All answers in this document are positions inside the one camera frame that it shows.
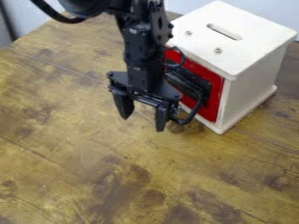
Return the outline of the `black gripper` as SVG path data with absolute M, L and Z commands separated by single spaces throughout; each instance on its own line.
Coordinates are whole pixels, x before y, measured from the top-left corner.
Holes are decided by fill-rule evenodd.
M 165 79 L 165 45 L 174 37 L 173 28 L 131 25 L 121 28 L 125 39 L 125 72 L 109 72 L 110 91 L 118 113 L 126 120 L 134 113 L 135 102 L 155 108 L 155 129 L 165 130 L 179 108 L 182 94 Z

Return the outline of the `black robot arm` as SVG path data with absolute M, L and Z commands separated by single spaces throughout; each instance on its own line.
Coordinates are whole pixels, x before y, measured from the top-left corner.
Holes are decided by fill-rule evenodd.
M 165 46 L 174 37 L 165 0 L 59 0 L 71 14 L 63 16 L 44 0 L 30 0 L 54 20 L 78 24 L 109 13 L 125 40 L 126 71 L 107 73 L 118 113 L 127 119 L 142 102 L 155 108 L 155 129 L 162 132 L 182 94 L 165 79 Z

